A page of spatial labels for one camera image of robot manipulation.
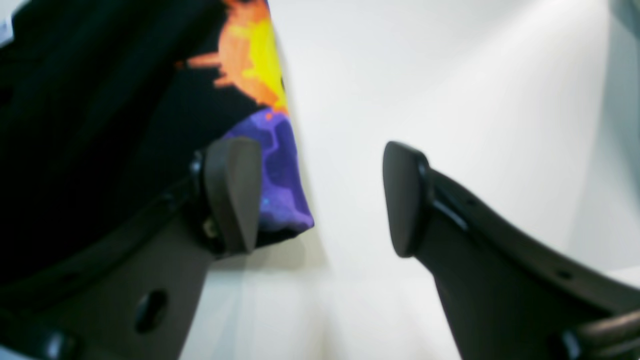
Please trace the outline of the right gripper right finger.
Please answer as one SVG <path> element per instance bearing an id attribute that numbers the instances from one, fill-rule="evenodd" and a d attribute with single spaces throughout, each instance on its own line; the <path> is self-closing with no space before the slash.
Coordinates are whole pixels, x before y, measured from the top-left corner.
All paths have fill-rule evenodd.
<path id="1" fill-rule="evenodd" d="M 382 157 L 394 251 L 433 276 L 464 360 L 637 360 L 637 288 L 514 227 L 412 146 Z"/>

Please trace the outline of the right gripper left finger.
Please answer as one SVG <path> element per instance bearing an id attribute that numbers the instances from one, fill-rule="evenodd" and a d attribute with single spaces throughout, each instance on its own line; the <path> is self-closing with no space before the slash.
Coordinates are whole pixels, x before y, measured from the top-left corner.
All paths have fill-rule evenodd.
<path id="1" fill-rule="evenodd" d="M 1 345 L 34 360 L 176 360 L 212 262 L 258 237 L 262 150 L 231 137 L 130 221 L 1 287 Z"/>

